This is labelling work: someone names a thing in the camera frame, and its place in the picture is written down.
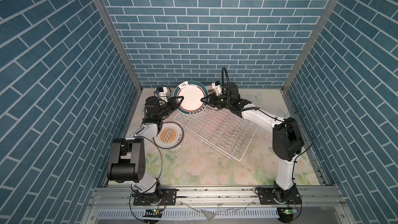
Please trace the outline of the large steam-logo green-red plate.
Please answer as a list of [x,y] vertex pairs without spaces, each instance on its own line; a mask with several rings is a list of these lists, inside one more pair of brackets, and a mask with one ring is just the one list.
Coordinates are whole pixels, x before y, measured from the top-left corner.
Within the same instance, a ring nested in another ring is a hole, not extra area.
[[203,84],[189,80],[178,85],[173,96],[184,96],[178,109],[182,114],[196,115],[206,108],[206,105],[201,102],[201,98],[208,96],[208,92]]

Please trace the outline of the small orange sunburst plate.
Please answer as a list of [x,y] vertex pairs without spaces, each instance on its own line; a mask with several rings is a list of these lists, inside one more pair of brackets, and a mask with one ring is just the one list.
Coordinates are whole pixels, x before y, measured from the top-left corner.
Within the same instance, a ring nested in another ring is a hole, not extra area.
[[154,142],[162,149],[173,149],[183,141],[183,138],[184,131],[178,123],[166,122],[160,133],[154,137]]

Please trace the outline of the white wire dish rack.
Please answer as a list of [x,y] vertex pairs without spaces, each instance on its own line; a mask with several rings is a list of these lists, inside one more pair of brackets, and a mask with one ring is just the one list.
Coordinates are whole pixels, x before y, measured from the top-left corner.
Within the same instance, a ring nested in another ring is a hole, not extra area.
[[196,115],[179,113],[174,120],[202,142],[237,161],[242,160],[258,129],[252,121],[209,107]]

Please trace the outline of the large red-lettered plate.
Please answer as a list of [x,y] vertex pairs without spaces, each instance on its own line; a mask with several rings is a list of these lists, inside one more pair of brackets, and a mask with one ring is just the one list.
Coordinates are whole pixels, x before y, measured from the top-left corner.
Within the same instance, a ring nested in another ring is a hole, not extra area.
[[214,87],[206,87],[206,89],[207,89],[207,92],[208,92],[209,95],[212,94],[212,93],[215,93],[216,95],[219,95],[218,89],[217,89],[217,88],[214,88]]

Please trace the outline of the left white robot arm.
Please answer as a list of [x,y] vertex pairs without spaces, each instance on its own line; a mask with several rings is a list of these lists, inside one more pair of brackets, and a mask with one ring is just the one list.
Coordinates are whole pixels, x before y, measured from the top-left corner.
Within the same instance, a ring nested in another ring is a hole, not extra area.
[[150,96],[146,99],[141,126],[125,138],[111,143],[107,178],[118,183],[128,182],[140,194],[160,194],[159,179],[146,173],[145,141],[152,142],[163,126],[163,120],[177,110],[183,96],[162,99]]

